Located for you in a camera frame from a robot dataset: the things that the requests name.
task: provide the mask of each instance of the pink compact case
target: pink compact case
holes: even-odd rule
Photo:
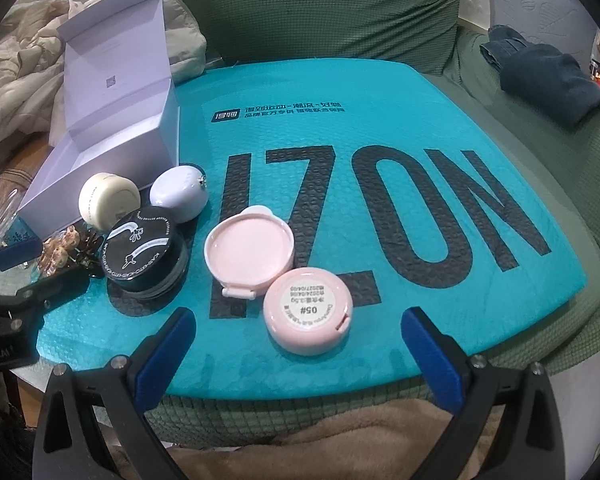
[[[254,300],[287,272],[294,259],[294,234],[285,221],[253,205],[220,222],[205,241],[206,266],[227,298]]]
[[[264,297],[264,319],[272,338],[304,356],[334,348],[349,331],[352,311],[347,285],[335,274],[312,267],[283,274]]]

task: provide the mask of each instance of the white round container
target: white round container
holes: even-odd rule
[[[177,166],[159,176],[149,191],[151,205],[169,209],[177,224],[193,220],[209,200],[205,176],[194,166]]]

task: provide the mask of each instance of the beige blanket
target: beige blanket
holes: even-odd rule
[[[99,0],[39,0],[14,5],[0,24],[0,141],[17,130],[64,134],[64,42],[57,28]],[[163,0],[171,73],[176,82],[202,73],[206,40],[180,0]]]
[[[460,480],[476,476],[502,410],[495,408]],[[451,420],[424,400],[393,400],[326,418],[269,446],[235,451],[168,451],[191,480],[407,480]],[[119,447],[121,475],[137,478]]]

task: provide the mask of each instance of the gray pillow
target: gray pillow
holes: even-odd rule
[[[571,54],[589,72],[598,28],[579,0],[489,0],[491,27],[509,25],[532,43]]]

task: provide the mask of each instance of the crumpled white fabric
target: crumpled white fabric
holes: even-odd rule
[[[55,146],[64,126],[64,41],[57,28],[100,0],[39,0],[14,5],[0,24],[0,141],[15,131],[50,132]],[[205,68],[206,39],[180,0],[163,0],[167,52],[174,82]]]

